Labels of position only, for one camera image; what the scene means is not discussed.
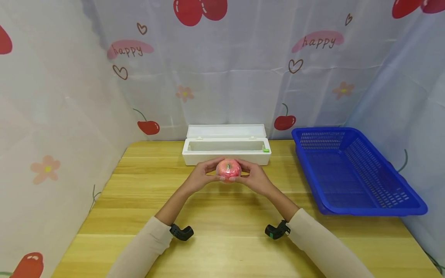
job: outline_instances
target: white container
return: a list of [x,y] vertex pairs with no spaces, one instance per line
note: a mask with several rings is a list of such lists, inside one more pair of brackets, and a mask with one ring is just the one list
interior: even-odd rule
[[189,125],[182,149],[186,165],[221,156],[267,165],[271,154],[263,124]]

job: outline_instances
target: pink brush stroke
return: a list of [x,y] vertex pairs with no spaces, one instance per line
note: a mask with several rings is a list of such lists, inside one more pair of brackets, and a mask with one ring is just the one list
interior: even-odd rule
[[113,47],[118,52],[119,52],[119,48],[121,48],[121,49],[125,49],[125,48],[131,49],[131,47],[132,48],[140,47],[143,53],[152,53],[154,51],[154,48],[151,45],[146,44],[145,42],[142,42],[140,40],[117,40],[117,41],[113,42],[110,45],[110,48],[108,49],[107,57],[110,60],[116,58],[119,55],[119,53],[116,54],[114,52]]
[[[316,31],[313,33],[310,33],[309,35],[306,35],[306,41],[307,43],[309,43],[311,40],[315,40],[317,41],[318,39],[335,39],[335,43],[336,45],[340,45],[342,43],[344,43],[344,38],[343,35],[340,34],[337,31],[329,31],[329,30],[321,30],[321,31]],[[303,42],[304,42],[304,37],[302,37],[292,48],[292,53],[296,53],[298,51],[300,51],[303,48]]]

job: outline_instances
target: wooden table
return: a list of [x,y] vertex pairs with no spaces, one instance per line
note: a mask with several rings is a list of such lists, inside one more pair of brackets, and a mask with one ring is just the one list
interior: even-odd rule
[[[264,167],[270,180],[340,238],[376,278],[441,277],[398,218],[321,215],[294,152],[293,141],[271,141]],[[123,248],[186,179],[183,142],[132,144],[57,267],[54,278],[105,277]],[[219,182],[193,195],[176,224],[190,225],[187,242],[173,239],[147,277],[324,277],[306,254],[283,237],[271,240],[267,224],[280,215],[240,184]]]

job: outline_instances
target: wrist device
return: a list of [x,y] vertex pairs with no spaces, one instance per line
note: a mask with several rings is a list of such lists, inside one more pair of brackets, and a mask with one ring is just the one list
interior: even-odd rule
[[177,239],[187,241],[194,234],[192,227],[187,226],[181,230],[176,224],[172,224],[170,228],[170,233]]
[[268,237],[271,239],[279,239],[284,234],[289,235],[291,233],[291,229],[286,226],[286,220],[281,220],[280,224],[278,224],[278,227],[274,227],[272,225],[267,225],[266,230],[264,231]]

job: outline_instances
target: person's right hand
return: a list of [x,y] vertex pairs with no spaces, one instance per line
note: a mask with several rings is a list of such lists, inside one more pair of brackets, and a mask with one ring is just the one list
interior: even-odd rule
[[235,159],[243,172],[249,173],[248,175],[242,175],[240,177],[231,177],[230,181],[239,182],[250,188],[253,192],[266,196],[272,192],[276,187],[267,177],[263,168],[255,163],[250,163],[245,160]]

